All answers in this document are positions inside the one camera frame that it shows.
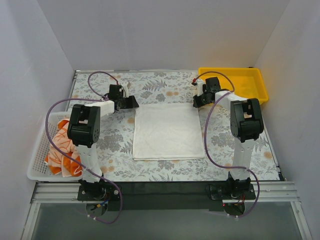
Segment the white towel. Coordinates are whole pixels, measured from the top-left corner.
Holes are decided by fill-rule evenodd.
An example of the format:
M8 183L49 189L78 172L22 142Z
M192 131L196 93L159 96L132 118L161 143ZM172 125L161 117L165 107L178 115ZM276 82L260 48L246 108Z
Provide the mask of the white towel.
M135 110L135 161L203 159L198 109L191 103L145 104Z

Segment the orange patterned towel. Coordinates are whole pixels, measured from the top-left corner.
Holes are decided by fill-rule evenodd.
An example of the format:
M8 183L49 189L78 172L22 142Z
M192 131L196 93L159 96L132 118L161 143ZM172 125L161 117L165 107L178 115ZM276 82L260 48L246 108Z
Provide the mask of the orange patterned towel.
M69 121L69 118L65 118L57 124L57 133L52 141L59 150L80 163L81 158L76 146L67 135ZM49 152L44 161L53 175L61 174L62 177L79 177L83 173L83 169L78 163L64 156L52 144L49 146Z

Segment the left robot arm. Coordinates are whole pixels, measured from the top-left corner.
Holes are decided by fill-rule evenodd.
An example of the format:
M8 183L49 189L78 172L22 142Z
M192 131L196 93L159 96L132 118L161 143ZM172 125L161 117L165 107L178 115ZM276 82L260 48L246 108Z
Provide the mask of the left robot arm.
M101 118L121 109L139 107L136 98L129 95L128 87L111 84L107 99L90 104L75 104L72 107L67 136L75 145L82 166L82 181L98 183L103 176L97 156Z

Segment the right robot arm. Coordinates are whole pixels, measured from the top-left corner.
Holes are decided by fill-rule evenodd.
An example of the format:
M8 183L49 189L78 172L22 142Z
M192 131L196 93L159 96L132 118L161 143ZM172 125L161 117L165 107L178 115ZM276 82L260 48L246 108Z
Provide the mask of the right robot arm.
M195 78L192 85L197 87L193 96L193 106L200 108L209 104L221 105L230 113L230 131L234 138L232 166L229 167L227 180L218 186L209 187L213 200L244 198L253 191L250 169L253 148L264 131L264 122L260 102L256 98L244 98L235 94L235 90L222 89L219 79L206 80Z

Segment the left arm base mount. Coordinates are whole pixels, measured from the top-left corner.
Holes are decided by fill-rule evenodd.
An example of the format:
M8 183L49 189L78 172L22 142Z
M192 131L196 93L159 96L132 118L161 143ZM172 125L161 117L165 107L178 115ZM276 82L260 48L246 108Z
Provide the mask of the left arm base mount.
M120 190L113 184L100 180L99 182L87 182L79 180L78 201L120 201Z

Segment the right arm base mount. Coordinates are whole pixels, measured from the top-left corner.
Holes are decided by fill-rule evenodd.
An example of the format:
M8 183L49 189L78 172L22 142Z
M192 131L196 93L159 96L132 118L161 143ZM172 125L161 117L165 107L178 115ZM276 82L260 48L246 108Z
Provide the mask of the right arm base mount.
M251 180L234 180L229 177L226 181L209 183L205 186L205 192L210 200L230 200L223 203L223 210L232 216L241 216L245 213L245 200L255 200L256 193Z

